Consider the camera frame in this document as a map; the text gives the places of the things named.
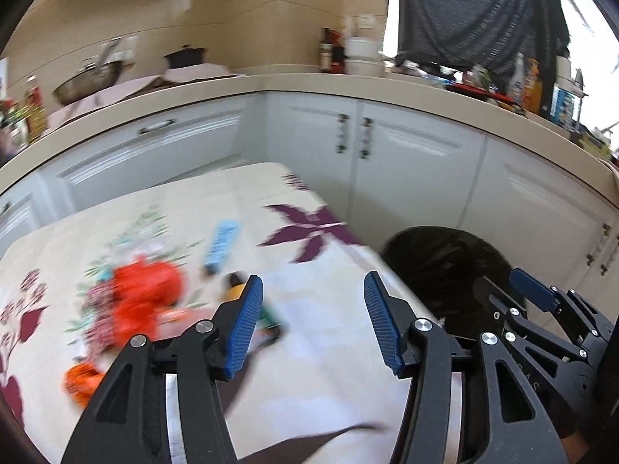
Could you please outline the black trash bin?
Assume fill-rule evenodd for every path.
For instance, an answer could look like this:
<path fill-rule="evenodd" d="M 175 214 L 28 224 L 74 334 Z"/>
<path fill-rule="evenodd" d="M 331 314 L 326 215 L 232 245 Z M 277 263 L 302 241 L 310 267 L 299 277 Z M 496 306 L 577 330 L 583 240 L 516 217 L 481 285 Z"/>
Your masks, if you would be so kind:
<path fill-rule="evenodd" d="M 387 241 L 381 258 L 452 335 L 475 338 L 501 329 L 493 312 L 475 298 L 474 283 L 483 276 L 526 304 L 509 283 L 512 266 L 506 258 L 464 230 L 410 227 Z"/>

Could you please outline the white stacked bowls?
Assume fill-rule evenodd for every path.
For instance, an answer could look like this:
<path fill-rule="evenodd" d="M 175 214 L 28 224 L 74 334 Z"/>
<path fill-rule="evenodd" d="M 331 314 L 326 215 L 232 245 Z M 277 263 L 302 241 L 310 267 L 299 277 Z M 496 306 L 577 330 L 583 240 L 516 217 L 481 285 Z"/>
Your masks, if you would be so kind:
<path fill-rule="evenodd" d="M 345 42 L 345 70 L 359 77 L 383 77 L 385 65 L 380 44 L 372 39 L 349 37 Z"/>

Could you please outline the red white checkered wrapper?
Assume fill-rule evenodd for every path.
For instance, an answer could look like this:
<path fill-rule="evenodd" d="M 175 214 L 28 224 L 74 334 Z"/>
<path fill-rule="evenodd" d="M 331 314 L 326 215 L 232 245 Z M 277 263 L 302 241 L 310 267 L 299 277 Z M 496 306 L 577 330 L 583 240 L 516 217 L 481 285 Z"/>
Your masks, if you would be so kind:
<path fill-rule="evenodd" d="M 82 307 L 86 322 L 83 338 L 87 355 L 98 358 L 115 345 L 115 293 L 111 281 L 100 281 L 87 291 Z"/>

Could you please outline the floral tablecloth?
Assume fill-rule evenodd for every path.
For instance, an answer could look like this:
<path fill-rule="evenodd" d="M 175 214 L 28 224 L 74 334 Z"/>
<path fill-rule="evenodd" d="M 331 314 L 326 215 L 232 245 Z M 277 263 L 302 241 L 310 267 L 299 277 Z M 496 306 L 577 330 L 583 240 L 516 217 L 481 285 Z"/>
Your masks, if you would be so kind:
<path fill-rule="evenodd" d="M 226 264 L 202 263 L 219 222 L 241 228 Z M 1 260 L 1 392 L 44 457 L 59 462 L 81 415 L 63 389 L 83 347 L 83 300 L 140 251 L 176 265 L 184 290 L 165 313 L 172 336 L 213 315 L 230 272 L 255 273 L 284 325 L 221 386 L 246 463 L 385 463 L 408 382 L 384 365 L 363 299 L 367 272 L 427 308 L 326 203 L 280 164 L 208 173 L 87 208 L 15 241 Z"/>

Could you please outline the pink stove cover cloth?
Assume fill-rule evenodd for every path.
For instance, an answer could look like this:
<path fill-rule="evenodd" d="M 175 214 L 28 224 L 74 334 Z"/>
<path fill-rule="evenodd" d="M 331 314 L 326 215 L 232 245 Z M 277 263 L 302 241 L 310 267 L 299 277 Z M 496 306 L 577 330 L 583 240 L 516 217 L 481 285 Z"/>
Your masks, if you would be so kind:
<path fill-rule="evenodd" d="M 167 69 L 160 75 L 148 75 L 147 77 L 122 82 L 73 102 L 49 115 L 47 118 L 48 128 L 50 131 L 55 131 L 57 128 L 74 119 L 82 118 L 88 113 L 99 111 L 125 101 L 125 99 L 132 99 L 155 90 L 234 76 L 235 74 L 227 67 L 212 63 Z"/>

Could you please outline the small orange wrapper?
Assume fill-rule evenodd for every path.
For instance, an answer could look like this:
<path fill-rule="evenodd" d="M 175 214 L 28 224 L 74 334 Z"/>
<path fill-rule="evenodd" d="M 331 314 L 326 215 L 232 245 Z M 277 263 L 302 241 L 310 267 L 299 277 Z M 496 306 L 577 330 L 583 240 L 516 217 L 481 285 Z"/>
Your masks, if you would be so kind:
<path fill-rule="evenodd" d="M 105 374 L 88 362 L 80 362 L 66 371 L 63 387 L 72 401 L 86 408 Z"/>

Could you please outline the light blue tube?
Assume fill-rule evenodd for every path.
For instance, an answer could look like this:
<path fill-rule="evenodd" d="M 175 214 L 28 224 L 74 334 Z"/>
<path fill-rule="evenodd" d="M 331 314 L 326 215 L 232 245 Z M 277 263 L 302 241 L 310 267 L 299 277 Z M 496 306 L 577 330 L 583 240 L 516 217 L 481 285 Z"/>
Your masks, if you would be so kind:
<path fill-rule="evenodd" d="M 221 272 L 231 254 L 240 228 L 240 223 L 232 220 L 224 220 L 217 224 L 212 242 L 202 263 L 206 275 L 217 275 Z"/>

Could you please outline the black pot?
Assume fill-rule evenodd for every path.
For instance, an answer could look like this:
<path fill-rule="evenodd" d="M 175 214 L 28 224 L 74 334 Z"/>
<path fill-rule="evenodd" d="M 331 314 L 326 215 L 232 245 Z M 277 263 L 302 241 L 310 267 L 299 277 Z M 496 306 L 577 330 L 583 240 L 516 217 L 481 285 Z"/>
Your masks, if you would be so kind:
<path fill-rule="evenodd" d="M 181 46 L 181 49 L 168 53 L 164 56 L 170 69 L 185 68 L 203 63 L 208 49 L 192 47 L 189 44 Z"/>

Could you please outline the red plastic bag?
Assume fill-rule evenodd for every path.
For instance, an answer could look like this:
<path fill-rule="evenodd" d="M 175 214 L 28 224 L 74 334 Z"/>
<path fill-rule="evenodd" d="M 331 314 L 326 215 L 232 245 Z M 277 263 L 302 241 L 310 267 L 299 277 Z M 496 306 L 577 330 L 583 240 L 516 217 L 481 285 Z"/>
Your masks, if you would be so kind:
<path fill-rule="evenodd" d="M 112 330 L 115 345 L 125 346 L 137 334 L 155 339 L 158 315 L 180 300 L 183 273 L 165 261 L 144 257 L 113 271 Z"/>

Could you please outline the orange soap bottle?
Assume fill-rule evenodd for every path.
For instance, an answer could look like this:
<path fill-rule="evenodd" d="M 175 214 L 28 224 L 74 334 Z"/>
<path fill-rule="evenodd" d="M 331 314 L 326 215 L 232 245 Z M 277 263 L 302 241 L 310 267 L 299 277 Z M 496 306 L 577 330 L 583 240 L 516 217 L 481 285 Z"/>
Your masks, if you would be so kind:
<path fill-rule="evenodd" d="M 539 78 L 539 64 L 534 58 L 529 58 L 525 81 L 523 82 L 523 109 L 538 114 L 541 106 L 542 81 Z"/>

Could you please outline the black green marker tube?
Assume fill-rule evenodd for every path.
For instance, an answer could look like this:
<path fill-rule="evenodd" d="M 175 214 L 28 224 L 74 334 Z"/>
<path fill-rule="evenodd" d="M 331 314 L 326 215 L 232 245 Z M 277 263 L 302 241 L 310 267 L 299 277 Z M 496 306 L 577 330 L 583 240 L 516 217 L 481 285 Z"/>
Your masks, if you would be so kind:
<path fill-rule="evenodd" d="M 237 300 L 241 296 L 242 290 L 245 289 L 247 280 L 248 277 L 244 272 L 230 272 L 227 275 L 227 289 L 224 291 L 222 300 L 224 302 Z M 275 344 L 283 336 L 283 332 L 284 325 L 277 319 L 267 303 L 263 302 L 250 349 L 257 350 Z"/>

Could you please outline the dark grey hanging cloth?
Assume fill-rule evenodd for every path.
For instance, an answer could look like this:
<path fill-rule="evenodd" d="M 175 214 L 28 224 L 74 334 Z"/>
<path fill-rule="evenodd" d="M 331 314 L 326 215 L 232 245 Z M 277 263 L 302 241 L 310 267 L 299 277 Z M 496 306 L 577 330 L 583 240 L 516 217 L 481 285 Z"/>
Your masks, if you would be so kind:
<path fill-rule="evenodd" d="M 560 0 L 399 0 L 402 60 L 506 74 L 523 53 L 553 70 L 569 44 Z"/>

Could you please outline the white spray bottle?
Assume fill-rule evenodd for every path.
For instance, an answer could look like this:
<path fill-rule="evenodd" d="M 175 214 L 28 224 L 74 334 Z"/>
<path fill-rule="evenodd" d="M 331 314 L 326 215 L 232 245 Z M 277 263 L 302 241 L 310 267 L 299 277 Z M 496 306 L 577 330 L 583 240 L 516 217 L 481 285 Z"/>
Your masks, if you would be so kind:
<path fill-rule="evenodd" d="M 508 84 L 508 96 L 517 106 L 523 105 L 523 86 L 525 86 L 525 58 L 520 51 L 514 63 L 514 71 Z"/>

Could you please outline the steel wok pan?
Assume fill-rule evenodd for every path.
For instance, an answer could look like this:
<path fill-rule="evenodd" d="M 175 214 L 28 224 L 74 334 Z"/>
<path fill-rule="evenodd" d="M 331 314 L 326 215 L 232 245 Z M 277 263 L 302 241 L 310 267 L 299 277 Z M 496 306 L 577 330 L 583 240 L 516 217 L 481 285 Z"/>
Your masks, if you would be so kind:
<path fill-rule="evenodd" d="M 108 41 L 91 63 L 56 87 L 53 90 L 55 100 L 62 106 L 68 106 L 115 85 L 124 68 L 124 62 L 110 60 L 110 57 L 122 40 L 122 37 L 115 37 Z"/>

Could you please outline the dark sauce bottle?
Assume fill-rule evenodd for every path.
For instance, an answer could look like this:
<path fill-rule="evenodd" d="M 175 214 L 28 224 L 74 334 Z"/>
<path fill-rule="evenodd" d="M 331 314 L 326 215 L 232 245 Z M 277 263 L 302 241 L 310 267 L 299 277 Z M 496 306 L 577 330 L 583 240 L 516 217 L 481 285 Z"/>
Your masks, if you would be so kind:
<path fill-rule="evenodd" d="M 322 28 L 322 37 L 319 43 L 319 69 L 321 73 L 331 73 L 333 69 L 332 31 L 328 27 Z"/>

